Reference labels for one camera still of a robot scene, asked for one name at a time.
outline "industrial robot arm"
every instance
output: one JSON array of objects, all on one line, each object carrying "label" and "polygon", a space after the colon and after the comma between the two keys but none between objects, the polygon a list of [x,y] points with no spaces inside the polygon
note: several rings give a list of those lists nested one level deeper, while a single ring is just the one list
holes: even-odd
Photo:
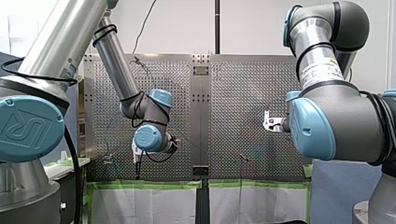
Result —
[{"label": "industrial robot arm", "polygon": [[[13,74],[0,78],[2,222],[60,223],[64,206],[59,184],[48,180],[39,159],[64,136],[66,92],[77,83],[75,73],[92,37],[120,98],[120,111],[126,118],[143,120],[134,133],[136,145],[147,152],[175,152],[176,140],[166,132],[172,95],[164,90],[146,95],[137,88],[116,36],[117,27],[108,17],[117,3],[59,1],[18,71],[7,69],[11,63],[2,66]],[[76,186],[78,202],[81,186],[78,182]]]},{"label": "industrial robot arm", "polygon": [[166,132],[172,94],[164,90],[152,90],[150,95],[139,91],[134,75],[125,58],[117,28],[111,23],[107,11],[93,37],[93,45],[109,73],[111,82],[120,98],[120,112],[128,119],[142,119],[134,133],[136,146],[146,152],[174,152],[176,140]]},{"label": "industrial robot arm", "polygon": [[264,127],[290,133],[295,147],[308,158],[382,164],[369,218],[370,224],[389,224],[396,223],[396,91],[378,96],[345,81],[368,34],[366,13],[351,2],[290,10],[284,45],[297,58],[302,90],[288,93],[286,118],[267,116]]}]

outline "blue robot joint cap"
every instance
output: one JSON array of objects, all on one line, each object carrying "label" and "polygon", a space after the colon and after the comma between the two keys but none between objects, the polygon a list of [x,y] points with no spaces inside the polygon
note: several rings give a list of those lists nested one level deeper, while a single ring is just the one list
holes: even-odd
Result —
[{"label": "blue robot joint cap", "polygon": [[156,89],[152,90],[149,96],[161,105],[172,107],[173,97],[172,93],[170,93],[169,91]]}]

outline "metal pole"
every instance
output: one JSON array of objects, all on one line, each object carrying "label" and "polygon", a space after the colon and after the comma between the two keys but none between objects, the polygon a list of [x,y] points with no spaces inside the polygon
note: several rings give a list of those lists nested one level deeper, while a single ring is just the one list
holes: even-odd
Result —
[{"label": "metal pole", "polygon": [[220,54],[220,0],[215,0],[215,46],[216,54]]}]

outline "white wall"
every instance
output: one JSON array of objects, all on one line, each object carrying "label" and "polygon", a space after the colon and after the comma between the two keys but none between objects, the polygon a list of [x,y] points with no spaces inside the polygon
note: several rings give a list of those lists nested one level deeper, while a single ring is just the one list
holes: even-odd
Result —
[{"label": "white wall", "polygon": [[[152,1],[121,0],[111,19],[119,27],[125,52],[134,42]],[[214,49],[213,0],[157,1],[136,52],[208,53]]]},{"label": "white wall", "polygon": [[0,0],[0,51],[25,56],[58,0]]},{"label": "white wall", "polygon": [[296,4],[309,7],[320,0],[221,1],[221,53],[291,55],[283,47],[283,24]]},{"label": "white wall", "polygon": [[369,16],[370,35],[366,46],[358,52],[352,65],[352,83],[361,90],[382,92],[390,87],[389,27],[391,27],[390,4],[393,0],[351,0],[362,6]]}]

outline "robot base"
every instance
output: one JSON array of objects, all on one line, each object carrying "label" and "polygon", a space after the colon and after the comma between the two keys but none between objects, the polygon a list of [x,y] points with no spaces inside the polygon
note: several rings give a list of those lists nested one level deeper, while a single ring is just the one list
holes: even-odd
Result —
[{"label": "robot base", "polygon": [[45,195],[0,207],[0,220],[1,223],[5,224],[61,223],[61,191],[59,184],[51,182]]}]

